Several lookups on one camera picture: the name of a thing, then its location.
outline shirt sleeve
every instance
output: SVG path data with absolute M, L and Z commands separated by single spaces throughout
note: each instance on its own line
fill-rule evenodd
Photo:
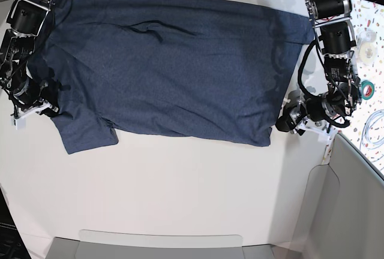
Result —
M 52 121 L 68 154 L 118 143 L 112 124 L 83 104 L 66 101 L 60 108 L 64 111 Z

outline colorful patterned surface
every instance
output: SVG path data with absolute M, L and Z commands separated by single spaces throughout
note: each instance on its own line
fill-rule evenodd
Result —
M 384 173 L 384 144 L 375 142 L 384 137 L 384 6 L 365 0 L 352 0 L 352 25 L 356 36 L 362 31 L 371 29 L 376 32 L 377 58 L 372 66 L 357 64 L 361 80 L 369 80 L 374 84 L 375 93 L 370 100 L 363 100 L 353 113 L 351 125 L 342 130 L 350 141 Z M 364 128 L 368 118 L 375 114 L 371 121 L 373 126 Z

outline white tabletop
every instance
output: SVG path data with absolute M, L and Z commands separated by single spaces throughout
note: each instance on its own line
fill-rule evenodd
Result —
M 307 14 L 304 0 L 231 1 Z M 0 4 L 3 19 L 9 7 Z M 321 85 L 321 73 L 311 74 L 315 68 L 311 55 L 305 78 Z M 290 91 L 296 85 L 294 75 Z M 44 258 L 55 236 L 78 240 L 83 229 L 238 234 L 243 245 L 287 242 L 308 174 L 325 150 L 314 134 L 275 128 L 270 147 L 117 131 L 116 146 L 69 156 L 47 117 L 32 115 L 27 128 L 16 131 L 12 110 L 1 93 L 0 184 L 33 258 Z

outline green tape roll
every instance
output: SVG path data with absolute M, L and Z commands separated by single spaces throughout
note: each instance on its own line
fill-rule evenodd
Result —
M 366 80 L 361 83 L 362 99 L 369 100 L 374 94 L 374 85 L 372 82 Z

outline navy t-shirt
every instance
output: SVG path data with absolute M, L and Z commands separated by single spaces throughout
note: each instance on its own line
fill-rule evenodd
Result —
M 53 118 L 68 153 L 114 129 L 270 144 L 306 17 L 222 0 L 56 0 L 56 27 L 28 64 L 60 82 Z

